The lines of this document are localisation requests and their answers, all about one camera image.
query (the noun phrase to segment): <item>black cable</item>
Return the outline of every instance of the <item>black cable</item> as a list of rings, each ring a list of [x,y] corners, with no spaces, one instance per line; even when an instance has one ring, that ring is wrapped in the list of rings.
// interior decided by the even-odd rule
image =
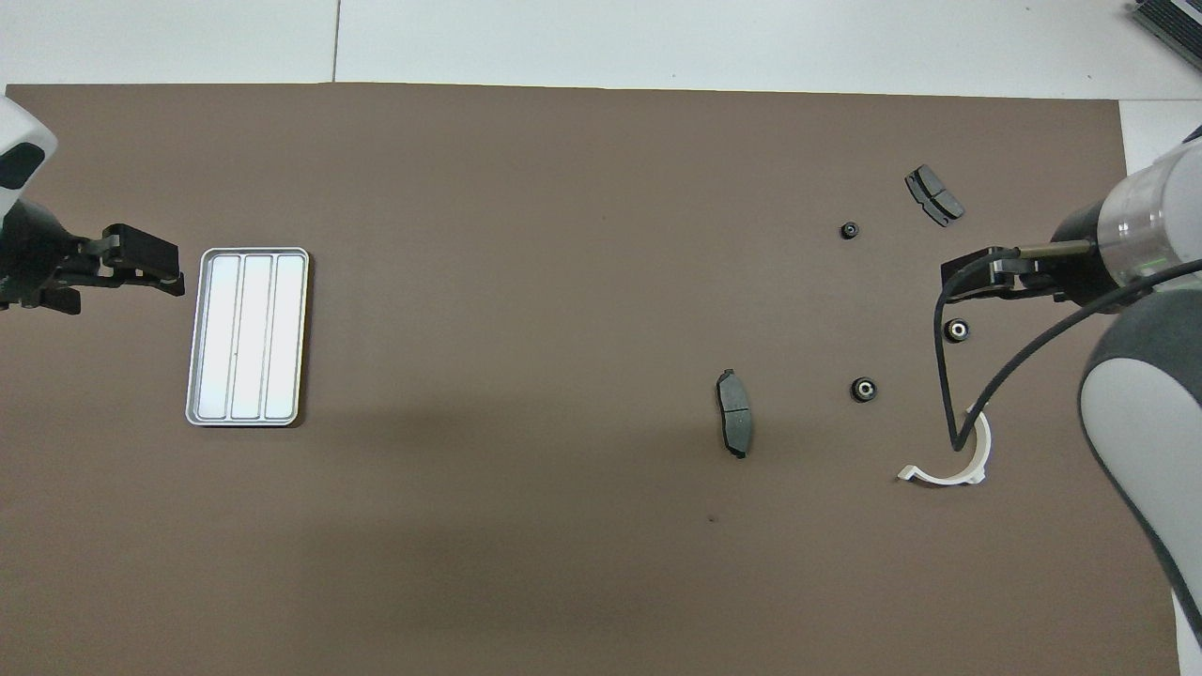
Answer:
[[[998,391],[998,389],[1001,387],[1001,384],[1005,383],[1007,378],[1010,378],[1010,374],[1014,373],[1014,369],[1017,369],[1024,361],[1027,361],[1028,357],[1035,354],[1036,350],[1051,343],[1052,339],[1055,338],[1057,336],[1072,328],[1077,324],[1081,324],[1082,320],[1084,320],[1090,315],[1095,315],[1099,312],[1105,310],[1106,308],[1115,303],[1126,301],[1132,296],[1142,293],[1158,284],[1164,284],[1165,281],[1168,281],[1171,279],[1177,279],[1178,277],[1184,277],[1186,274],[1191,274],[1195,272],[1202,272],[1202,259],[1173,266],[1168,269],[1144,277],[1137,281],[1132,281],[1126,286],[1115,289],[1109,293],[1106,293],[1100,298],[1097,298],[1096,301],[1089,303],[1088,306],[1081,308],[1079,310],[1072,313],[1071,315],[1061,319],[1060,321],[1055,322],[1051,328],[1036,336],[1034,340],[1028,343],[1025,348],[1023,348],[1022,350],[1018,351],[1018,354],[1011,357],[1011,360],[1006,362],[1006,366],[1001,367],[1001,370],[999,370],[998,374],[994,375],[992,380],[989,380],[989,384],[986,385],[984,390],[981,391],[981,396],[977,397],[976,402],[974,402],[972,404],[972,408],[969,409],[968,417],[964,419],[964,426],[960,428],[959,434],[952,438],[952,449],[958,451],[964,447],[964,443],[968,441],[969,434],[972,432],[972,426],[976,423],[977,416],[980,416],[981,411],[984,410],[984,405],[989,403],[989,398],[993,397],[993,395]]]
[[[969,278],[969,275],[980,272],[993,265],[995,261],[1004,259],[1017,259],[1018,249],[999,249],[992,254],[986,254],[980,259],[968,263],[956,272],[947,283],[944,284],[944,290],[939,293],[939,300],[935,301],[935,369],[939,372],[939,390],[944,397],[944,417],[947,419],[947,439],[956,446],[956,411],[952,410],[952,390],[947,381],[947,361],[944,357],[944,306],[947,304],[947,297],[952,295],[957,286],[962,281]]]

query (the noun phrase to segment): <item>white curved hook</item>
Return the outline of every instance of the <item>white curved hook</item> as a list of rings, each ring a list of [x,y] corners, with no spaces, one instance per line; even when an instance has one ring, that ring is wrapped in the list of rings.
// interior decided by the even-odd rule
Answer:
[[[947,479],[940,479],[927,474],[912,464],[908,464],[898,473],[898,479],[906,481],[920,479],[935,486],[956,486],[958,484],[980,484],[984,481],[984,463],[988,462],[989,450],[993,447],[993,432],[989,431],[989,421],[984,419],[984,411],[981,411],[981,415],[977,416],[976,422],[972,425],[972,431],[976,433],[977,446],[976,451],[972,452],[972,459],[969,461],[969,466],[963,472],[953,474]]]

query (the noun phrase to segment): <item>black vent grille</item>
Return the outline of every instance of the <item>black vent grille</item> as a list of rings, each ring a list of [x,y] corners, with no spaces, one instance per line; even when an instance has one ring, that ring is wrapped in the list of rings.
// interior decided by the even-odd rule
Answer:
[[[1186,0],[1202,11],[1202,0]],[[1132,18],[1153,35],[1202,69],[1202,25],[1173,0],[1143,0],[1131,12]]]

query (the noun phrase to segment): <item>metal tray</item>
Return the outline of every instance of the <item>metal tray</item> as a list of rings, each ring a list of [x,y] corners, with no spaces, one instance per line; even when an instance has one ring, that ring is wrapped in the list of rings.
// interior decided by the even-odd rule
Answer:
[[[188,368],[192,425],[286,426],[300,403],[309,253],[296,247],[209,249]]]

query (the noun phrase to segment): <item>brown mat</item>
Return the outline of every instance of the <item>brown mat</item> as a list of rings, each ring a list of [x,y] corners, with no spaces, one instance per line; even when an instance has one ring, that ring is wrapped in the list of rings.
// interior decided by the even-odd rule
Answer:
[[[178,243],[192,287],[0,316],[5,674],[1176,672],[1168,586],[1078,431],[1105,320],[995,398],[984,484],[893,480],[968,461],[939,263],[1103,196],[1113,102],[8,95],[60,140],[29,196]],[[968,208],[950,229],[905,190],[922,162]],[[313,255],[298,428],[184,421],[196,265],[231,245]],[[1070,309],[958,306],[959,404]]]

